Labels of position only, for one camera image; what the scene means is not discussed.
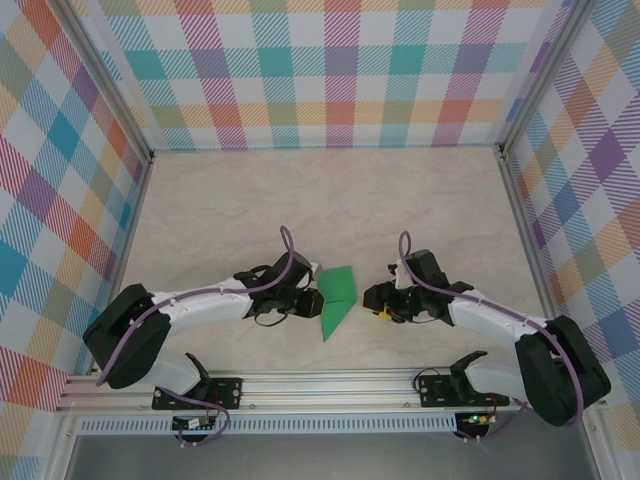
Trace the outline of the green cloth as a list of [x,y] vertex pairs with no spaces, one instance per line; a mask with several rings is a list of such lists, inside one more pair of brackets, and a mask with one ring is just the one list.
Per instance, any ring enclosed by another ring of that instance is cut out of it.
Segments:
[[353,268],[342,266],[324,270],[317,280],[317,287],[324,298],[320,322],[323,341],[327,342],[356,303]]

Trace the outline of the small dark circuit board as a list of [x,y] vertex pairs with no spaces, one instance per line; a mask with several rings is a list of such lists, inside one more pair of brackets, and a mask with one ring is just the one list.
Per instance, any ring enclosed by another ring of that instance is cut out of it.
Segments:
[[174,416],[171,421],[173,431],[210,431],[216,424],[214,417]]

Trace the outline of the wide aluminium mounting rail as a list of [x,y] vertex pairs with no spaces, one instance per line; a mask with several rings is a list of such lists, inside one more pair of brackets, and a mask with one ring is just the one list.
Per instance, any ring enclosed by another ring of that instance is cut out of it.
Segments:
[[[415,368],[319,371],[213,371],[242,380],[236,414],[420,412]],[[71,376],[58,401],[59,415],[160,414],[155,388],[97,386],[96,375]]]

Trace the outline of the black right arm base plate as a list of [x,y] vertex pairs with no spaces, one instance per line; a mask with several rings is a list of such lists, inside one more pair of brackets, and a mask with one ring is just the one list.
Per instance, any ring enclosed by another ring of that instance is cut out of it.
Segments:
[[507,396],[468,390],[459,393],[450,375],[420,375],[413,382],[423,408],[435,407],[504,407],[511,404]]

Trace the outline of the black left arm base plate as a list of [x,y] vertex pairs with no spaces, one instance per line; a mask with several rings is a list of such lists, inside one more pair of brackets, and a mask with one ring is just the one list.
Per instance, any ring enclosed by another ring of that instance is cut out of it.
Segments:
[[[185,398],[201,402],[215,403],[227,410],[237,410],[242,394],[241,378],[208,378],[201,380],[191,390],[184,393]],[[153,410],[203,410],[204,406],[177,399],[164,390],[154,390],[151,408]]]

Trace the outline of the aluminium side rail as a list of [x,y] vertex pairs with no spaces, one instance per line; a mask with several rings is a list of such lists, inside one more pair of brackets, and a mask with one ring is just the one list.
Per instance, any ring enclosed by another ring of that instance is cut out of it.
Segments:
[[553,295],[549,279],[545,274],[534,231],[529,224],[524,201],[518,189],[511,165],[499,146],[495,148],[494,153],[542,311],[546,317],[556,318],[561,312]]
[[136,231],[140,210],[145,198],[146,189],[149,183],[154,157],[145,159],[139,168],[139,175],[132,182],[129,194],[124,204],[119,219],[119,231],[114,238],[115,253],[108,258],[106,283],[98,290],[96,305],[89,316],[87,325],[90,326],[104,310],[107,304],[116,296],[119,291],[124,270],[128,261],[133,237]]

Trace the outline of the aluminium frame leg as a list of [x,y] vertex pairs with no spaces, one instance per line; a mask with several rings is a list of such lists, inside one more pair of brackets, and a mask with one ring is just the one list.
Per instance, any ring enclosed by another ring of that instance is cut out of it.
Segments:
[[620,480],[612,444],[603,414],[590,407],[583,413],[583,425],[600,480]]
[[65,480],[78,435],[79,417],[77,415],[61,416],[56,427],[44,480]]

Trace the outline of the aluminium corner post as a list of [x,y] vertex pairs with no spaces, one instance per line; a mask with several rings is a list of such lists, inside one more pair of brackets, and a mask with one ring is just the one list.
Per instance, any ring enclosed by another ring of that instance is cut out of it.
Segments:
[[537,62],[538,71],[530,82],[527,95],[522,99],[519,109],[509,124],[509,129],[505,132],[504,139],[496,144],[500,163],[507,162],[515,145],[525,133],[535,110],[539,107],[544,94],[555,79],[597,2],[598,0],[572,0],[563,22],[558,26],[557,34],[547,47],[546,53]]
[[125,135],[134,149],[142,156],[147,165],[154,160],[152,148],[145,140],[137,121],[131,113],[124,97],[121,95],[115,80],[106,67],[99,50],[86,32],[79,15],[70,0],[45,0],[52,13],[69,36],[71,43],[78,51],[85,68],[94,80],[98,90],[103,94],[115,118],[121,124]]

